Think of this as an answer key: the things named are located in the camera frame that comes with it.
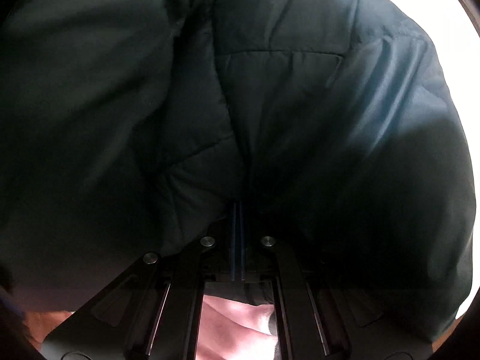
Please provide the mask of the teal quilted puffer jacket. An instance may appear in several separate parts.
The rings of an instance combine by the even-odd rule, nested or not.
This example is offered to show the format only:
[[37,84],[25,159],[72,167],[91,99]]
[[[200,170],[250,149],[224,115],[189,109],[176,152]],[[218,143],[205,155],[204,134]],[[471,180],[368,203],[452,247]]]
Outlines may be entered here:
[[470,153],[389,0],[1,0],[1,261],[91,289],[256,240],[434,340],[472,283]]

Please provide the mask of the striped brown pink bed blanket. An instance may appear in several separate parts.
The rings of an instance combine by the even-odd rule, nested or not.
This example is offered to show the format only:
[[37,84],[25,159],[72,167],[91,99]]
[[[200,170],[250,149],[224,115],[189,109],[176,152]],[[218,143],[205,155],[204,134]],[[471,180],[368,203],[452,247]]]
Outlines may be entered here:
[[274,359],[278,338],[270,328],[274,306],[253,306],[205,295],[196,359]]

